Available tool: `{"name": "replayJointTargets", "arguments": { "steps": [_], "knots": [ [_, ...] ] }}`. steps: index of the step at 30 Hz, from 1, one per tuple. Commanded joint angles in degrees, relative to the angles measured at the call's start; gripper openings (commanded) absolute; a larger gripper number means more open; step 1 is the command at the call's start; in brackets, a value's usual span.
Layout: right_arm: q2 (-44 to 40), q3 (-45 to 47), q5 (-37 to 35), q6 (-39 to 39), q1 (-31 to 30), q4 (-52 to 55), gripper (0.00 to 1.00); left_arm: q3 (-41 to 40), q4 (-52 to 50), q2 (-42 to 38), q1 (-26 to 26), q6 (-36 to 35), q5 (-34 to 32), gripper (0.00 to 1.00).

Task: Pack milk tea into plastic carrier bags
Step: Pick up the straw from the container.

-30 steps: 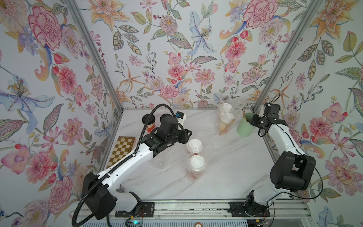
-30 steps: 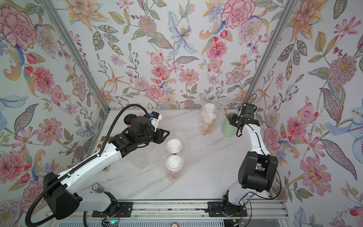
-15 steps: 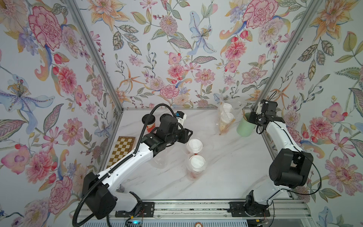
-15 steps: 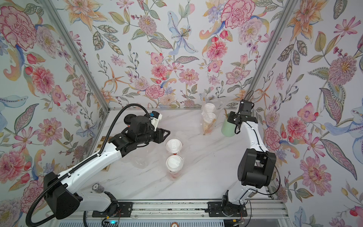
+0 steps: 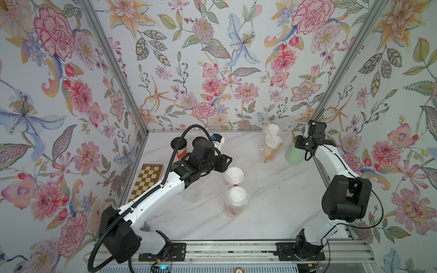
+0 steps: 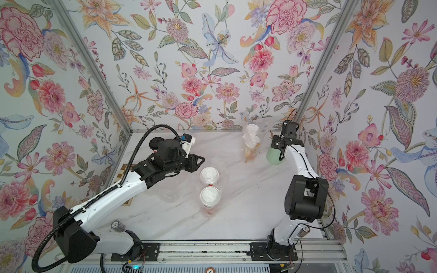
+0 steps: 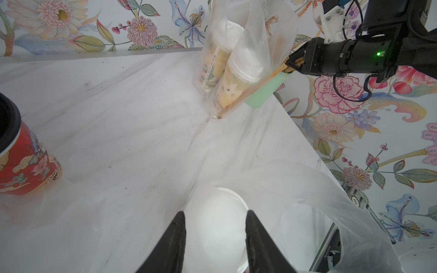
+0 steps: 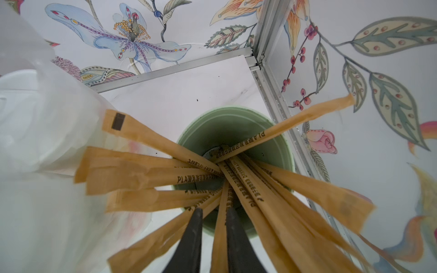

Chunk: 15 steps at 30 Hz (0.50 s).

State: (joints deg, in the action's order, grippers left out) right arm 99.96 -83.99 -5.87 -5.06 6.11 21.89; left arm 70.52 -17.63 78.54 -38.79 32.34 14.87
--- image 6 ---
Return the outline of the white lid red cup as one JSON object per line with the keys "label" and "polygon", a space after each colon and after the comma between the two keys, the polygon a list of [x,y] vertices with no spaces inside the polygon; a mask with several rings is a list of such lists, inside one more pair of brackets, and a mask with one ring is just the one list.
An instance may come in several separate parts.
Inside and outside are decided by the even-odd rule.
{"label": "white lid red cup", "polygon": [[202,210],[207,216],[213,215],[221,200],[221,191],[213,186],[205,187],[200,192],[200,202],[202,204]]}
{"label": "white lid red cup", "polygon": [[200,180],[207,186],[214,186],[220,177],[219,171],[215,167],[206,167],[200,172]]}

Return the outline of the white lid beige cup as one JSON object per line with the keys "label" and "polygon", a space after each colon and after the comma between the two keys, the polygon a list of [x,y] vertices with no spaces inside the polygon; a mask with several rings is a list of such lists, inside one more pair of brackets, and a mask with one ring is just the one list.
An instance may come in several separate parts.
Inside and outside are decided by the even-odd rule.
{"label": "white lid beige cup", "polygon": [[244,137],[243,151],[244,151],[245,162],[249,162],[256,157],[260,145],[261,145],[261,141],[257,135],[252,135],[252,136],[246,135]]}

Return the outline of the clear plastic carrier bag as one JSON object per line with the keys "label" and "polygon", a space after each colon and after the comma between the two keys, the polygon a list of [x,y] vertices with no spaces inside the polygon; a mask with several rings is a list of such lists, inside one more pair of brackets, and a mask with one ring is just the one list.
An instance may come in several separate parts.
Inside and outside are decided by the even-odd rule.
{"label": "clear plastic carrier bag", "polygon": [[241,151],[245,163],[252,162],[258,156],[270,128],[270,118],[248,120],[242,131]]}

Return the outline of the white lid floral cup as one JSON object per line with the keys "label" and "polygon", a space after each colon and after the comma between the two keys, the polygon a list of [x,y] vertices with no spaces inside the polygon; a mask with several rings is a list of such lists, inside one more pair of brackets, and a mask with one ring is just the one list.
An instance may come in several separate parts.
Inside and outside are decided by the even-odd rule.
{"label": "white lid floral cup", "polygon": [[257,135],[260,131],[260,128],[256,124],[247,124],[245,128],[245,134],[248,136]]}

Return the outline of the white lid red back cup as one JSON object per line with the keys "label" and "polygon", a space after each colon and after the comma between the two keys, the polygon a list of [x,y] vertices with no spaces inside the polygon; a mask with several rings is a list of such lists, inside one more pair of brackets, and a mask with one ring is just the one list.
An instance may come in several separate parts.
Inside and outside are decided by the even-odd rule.
{"label": "white lid red back cup", "polygon": [[202,204],[202,210],[207,216],[213,215],[221,200],[221,191],[213,186],[205,187],[200,192],[200,202]]}

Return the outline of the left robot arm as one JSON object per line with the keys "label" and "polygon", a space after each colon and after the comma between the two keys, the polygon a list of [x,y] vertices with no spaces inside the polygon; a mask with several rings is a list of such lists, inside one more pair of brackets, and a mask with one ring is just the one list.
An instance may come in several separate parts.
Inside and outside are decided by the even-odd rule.
{"label": "left robot arm", "polygon": [[136,259],[143,254],[139,237],[130,230],[124,232],[98,230],[101,221],[136,195],[149,190],[167,177],[182,171],[196,172],[204,157],[191,154],[195,137],[183,134],[179,141],[156,138],[157,151],[126,173],[126,180],[99,193],[71,209],[65,206],[53,214],[53,225],[59,230],[54,240],[68,263],[77,263],[91,254],[118,254]]}

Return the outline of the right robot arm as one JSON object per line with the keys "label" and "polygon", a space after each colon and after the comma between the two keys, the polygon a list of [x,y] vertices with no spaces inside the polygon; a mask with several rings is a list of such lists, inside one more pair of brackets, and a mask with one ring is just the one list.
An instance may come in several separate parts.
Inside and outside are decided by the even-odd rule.
{"label": "right robot arm", "polygon": [[296,244],[319,226],[310,224],[322,218],[328,197],[328,181],[319,177],[298,139],[299,125],[285,120],[280,135],[272,137],[270,149],[276,154],[269,162],[286,162],[291,183],[285,194],[285,218],[271,230],[266,242],[252,242],[249,254],[253,261],[297,260]]}

